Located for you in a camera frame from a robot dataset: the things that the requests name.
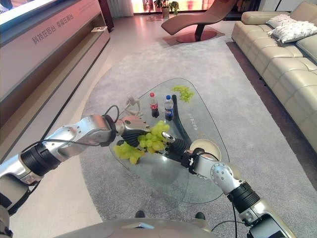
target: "bottle label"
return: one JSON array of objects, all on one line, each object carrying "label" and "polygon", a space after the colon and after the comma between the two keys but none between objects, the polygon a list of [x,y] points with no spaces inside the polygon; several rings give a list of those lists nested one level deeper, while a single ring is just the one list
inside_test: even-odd
[{"label": "bottle label", "polygon": [[165,108],[165,114],[166,114],[167,116],[172,116],[172,115],[173,115],[173,109],[166,109],[166,108]]},{"label": "bottle label", "polygon": [[157,109],[159,106],[158,106],[158,104],[156,103],[156,104],[150,104],[150,108],[151,109]]}]

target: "white pillow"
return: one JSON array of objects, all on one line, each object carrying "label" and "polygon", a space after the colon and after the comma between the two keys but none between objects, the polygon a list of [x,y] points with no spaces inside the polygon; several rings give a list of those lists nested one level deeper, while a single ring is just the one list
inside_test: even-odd
[{"label": "white pillow", "polygon": [[266,23],[271,25],[273,28],[282,26],[289,23],[294,23],[296,20],[292,19],[290,16],[285,14],[280,14],[268,20]]},{"label": "white pillow", "polygon": [[308,21],[297,21],[295,23],[278,26],[268,32],[269,35],[274,35],[282,43],[298,41],[316,33],[317,27]]}]

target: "wall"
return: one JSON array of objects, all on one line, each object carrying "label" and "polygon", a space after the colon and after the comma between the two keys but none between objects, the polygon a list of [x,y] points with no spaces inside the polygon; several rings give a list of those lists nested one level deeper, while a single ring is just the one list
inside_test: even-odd
[{"label": "wall", "polygon": [[[303,0],[282,0],[279,5],[279,11],[293,11]],[[317,0],[306,0],[308,2],[317,4]],[[279,0],[262,0],[259,11],[274,11]]]}]

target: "display counter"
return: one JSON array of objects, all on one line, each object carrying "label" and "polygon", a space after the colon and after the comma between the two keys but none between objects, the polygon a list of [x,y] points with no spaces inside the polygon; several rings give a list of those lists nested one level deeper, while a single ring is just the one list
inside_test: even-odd
[{"label": "display counter", "polygon": [[[1,160],[48,105],[50,126],[110,39],[92,32],[106,25],[98,0],[39,1],[0,15]],[[15,119],[22,111],[26,118]]]}]

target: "chair base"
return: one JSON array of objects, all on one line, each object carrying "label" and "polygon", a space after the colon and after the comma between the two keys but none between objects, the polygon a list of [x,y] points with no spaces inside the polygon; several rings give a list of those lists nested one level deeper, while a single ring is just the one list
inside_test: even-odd
[{"label": "chair base", "polygon": [[192,43],[197,41],[205,41],[215,37],[216,35],[217,35],[217,32],[208,30],[208,31],[203,31],[200,39],[194,34],[194,32],[192,32],[192,33],[187,33],[185,35],[179,36],[177,37],[176,40],[181,43]]}]

